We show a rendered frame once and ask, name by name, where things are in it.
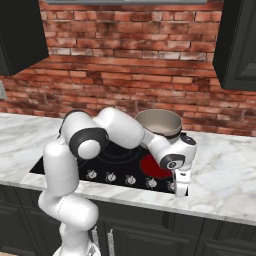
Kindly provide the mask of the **black glass hob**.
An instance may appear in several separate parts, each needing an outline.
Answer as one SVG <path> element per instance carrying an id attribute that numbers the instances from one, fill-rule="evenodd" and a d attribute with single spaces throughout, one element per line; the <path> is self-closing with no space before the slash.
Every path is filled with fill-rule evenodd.
<path id="1" fill-rule="evenodd" d="M 185 160 L 185 154 L 174 154 L 170 157 L 169 167 L 180 167 Z M 77 160 L 79 179 L 94 183 L 108 185 L 118 185 L 136 189 L 152 190 L 156 192 L 172 193 L 167 188 L 167 181 L 173 182 L 173 174 L 170 168 L 161 168 L 151 153 L 138 146 L 134 149 L 125 149 L 113 142 L 109 142 L 106 148 L 94 159 Z M 88 170 L 95 170 L 97 177 L 88 179 L 86 177 Z M 114 173 L 116 180 L 106 181 L 106 174 Z M 126 176 L 133 176 L 136 179 L 134 185 L 125 183 Z M 157 182 L 155 188 L 148 188 L 146 181 L 154 178 Z"/>

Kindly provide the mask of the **grey metal pot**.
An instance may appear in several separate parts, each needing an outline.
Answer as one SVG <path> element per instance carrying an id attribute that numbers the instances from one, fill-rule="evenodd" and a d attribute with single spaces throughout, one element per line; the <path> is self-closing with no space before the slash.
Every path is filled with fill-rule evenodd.
<path id="1" fill-rule="evenodd" d="M 181 117 L 169 110 L 144 110 L 139 112 L 135 119 L 149 131 L 168 139 L 175 138 L 182 131 Z"/>

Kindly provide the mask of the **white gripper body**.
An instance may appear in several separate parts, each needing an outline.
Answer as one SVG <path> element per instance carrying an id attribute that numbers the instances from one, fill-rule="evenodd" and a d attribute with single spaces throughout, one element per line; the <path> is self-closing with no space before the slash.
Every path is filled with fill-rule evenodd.
<path id="1" fill-rule="evenodd" d="M 190 183 L 190 179 L 188 177 L 185 177 L 185 176 L 178 177 L 178 176 L 176 176 L 174 178 L 175 195 L 177 197 L 184 197 L 187 193 L 189 183 Z"/>

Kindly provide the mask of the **grey wall socket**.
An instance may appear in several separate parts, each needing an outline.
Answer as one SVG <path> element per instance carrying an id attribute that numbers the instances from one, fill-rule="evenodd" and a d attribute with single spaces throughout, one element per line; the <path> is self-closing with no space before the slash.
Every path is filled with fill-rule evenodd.
<path id="1" fill-rule="evenodd" d="M 2 81 L 0 81 L 0 99 L 7 99 L 6 91 Z"/>

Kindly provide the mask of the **dark wall cupboard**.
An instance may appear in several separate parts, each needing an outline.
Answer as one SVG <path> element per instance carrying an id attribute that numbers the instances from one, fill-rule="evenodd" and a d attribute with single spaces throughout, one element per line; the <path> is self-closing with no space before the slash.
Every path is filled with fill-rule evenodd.
<path id="1" fill-rule="evenodd" d="M 213 67 L 224 90 L 256 92 L 256 0 L 224 0 Z"/>
<path id="2" fill-rule="evenodd" d="M 0 76 L 48 57 L 38 0 L 0 0 Z"/>

